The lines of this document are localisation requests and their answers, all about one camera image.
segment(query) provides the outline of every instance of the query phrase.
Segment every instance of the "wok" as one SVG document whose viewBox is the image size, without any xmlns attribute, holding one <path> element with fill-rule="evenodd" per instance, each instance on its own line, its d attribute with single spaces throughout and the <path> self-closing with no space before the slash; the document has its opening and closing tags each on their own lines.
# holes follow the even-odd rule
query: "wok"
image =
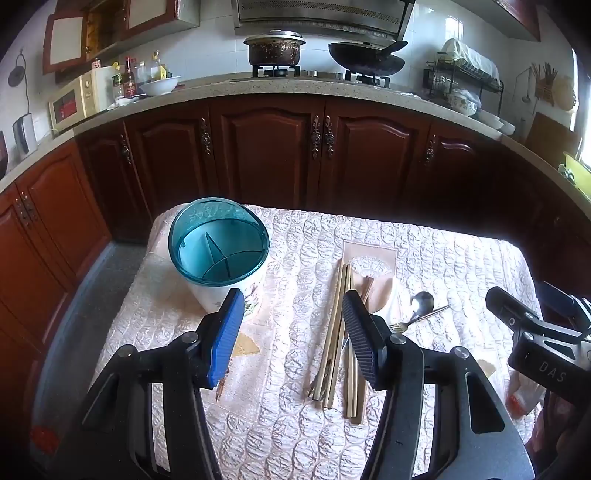
<svg viewBox="0 0 591 480">
<path fill-rule="evenodd" d="M 383 49 L 371 43 L 330 43 L 329 52 L 335 62 L 347 70 L 370 77 L 387 77 L 404 67 L 404 59 L 391 53 L 406 45 L 405 40 Z"/>
</svg>

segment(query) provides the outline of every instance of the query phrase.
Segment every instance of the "countertop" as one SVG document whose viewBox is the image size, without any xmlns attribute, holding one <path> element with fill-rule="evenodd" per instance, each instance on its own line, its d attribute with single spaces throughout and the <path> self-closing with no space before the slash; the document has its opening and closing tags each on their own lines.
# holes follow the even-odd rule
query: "countertop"
<svg viewBox="0 0 591 480">
<path fill-rule="evenodd" d="M 398 92 L 392 89 L 384 89 L 369 85 L 361 85 L 351 82 L 335 82 L 334 80 L 322 79 L 238 79 L 225 80 L 217 83 L 187 87 L 167 95 L 148 98 L 135 102 L 126 107 L 117 108 L 104 112 L 94 118 L 91 118 L 80 125 L 58 135 L 53 139 L 42 141 L 36 152 L 32 153 L 24 161 L 15 166 L 6 176 L 0 180 L 0 193 L 3 192 L 13 181 L 15 181 L 25 170 L 31 167 L 39 159 L 43 158 L 49 152 L 59 147 L 68 140 L 84 133 L 92 128 L 122 119 L 135 113 L 144 112 L 161 106 L 172 105 L 174 103 L 188 102 L 204 98 L 212 98 L 225 95 L 245 95 L 249 93 L 308 93 L 312 95 L 330 95 L 345 98 L 356 98 L 379 102 L 387 105 L 394 105 L 402 108 L 408 108 L 427 115 L 435 116 L 443 120 L 453 122 L 463 127 L 469 128 L 493 140 L 500 141 L 503 145 L 510 148 L 513 152 L 520 155 L 524 160 L 531 163 L 539 169 L 548 178 L 550 178 L 559 188 L 561 188 L 575 204 L 591 220 L 591 203 L 585 196 L 571 185 L 557 170 L 546 163 L 541 157 L 525 148 L 520 143 L 510 137 L 503 135 L 497 130 L 486 126 L 485 124 L 466 117 L 448 108 L 436 105 L 435 103 L 422 100 L 415 95 L 404 92 Z"/>
</svg>

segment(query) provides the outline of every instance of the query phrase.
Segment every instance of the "black metal rack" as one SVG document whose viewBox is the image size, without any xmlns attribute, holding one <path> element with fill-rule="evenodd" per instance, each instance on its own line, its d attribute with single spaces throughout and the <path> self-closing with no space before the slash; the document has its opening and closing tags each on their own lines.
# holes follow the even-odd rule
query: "black metal rack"
<svg viewBox="0 0 591 480">
<path fill-rule="evenodd" d="M 431 98 L 444 98 L 446 93 L 451 93 L 455 87 L 455 80 L 463 80 L 470 85 L 480 87 L 479 98 L 482 97 L 483 90 L 497 93 L 499 95 L 497 114 L 501 115 L 501 104 L 505 91 L 505 84 L 502 81 L 499 85 L 495 78 L 465 63 L 464 60 L 428 61 L 427 68 L 423 70 L 423 87 L 429 89 L 429 97 Z"/>
</svg>

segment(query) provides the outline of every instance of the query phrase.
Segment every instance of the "open cabinet door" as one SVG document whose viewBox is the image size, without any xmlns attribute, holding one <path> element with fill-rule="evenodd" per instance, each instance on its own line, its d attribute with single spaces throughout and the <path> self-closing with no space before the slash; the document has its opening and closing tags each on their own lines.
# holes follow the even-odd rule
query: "open cabinet door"
<svg viewBox="0 0 591 480">
<path fill-rule="evenodd" d="M 63 11 L 47 19 L 43 75 L 86 62 L 87 14 Z"/>
<path fill-rule="evenodd" d="M 125 0 L 124 38 L 134 37 L 177 18 L 178 0 Z"/>
</svg>

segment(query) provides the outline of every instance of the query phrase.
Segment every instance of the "gray floor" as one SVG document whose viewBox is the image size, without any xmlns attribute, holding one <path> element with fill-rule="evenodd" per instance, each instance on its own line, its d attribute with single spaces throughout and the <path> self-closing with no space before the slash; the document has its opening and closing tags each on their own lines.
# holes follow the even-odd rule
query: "gray floor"
<svg viewBox="0 0 591 480">
<path fill-rule="evenodd" d="M 127 295 L 145 247 L 110 244 L 79 287 L 43 366 L 32 425 L 65 434 L 84 398 L 113 319 Z M 32 451 L 44 464 L 43 456 Z"/>
</svg>

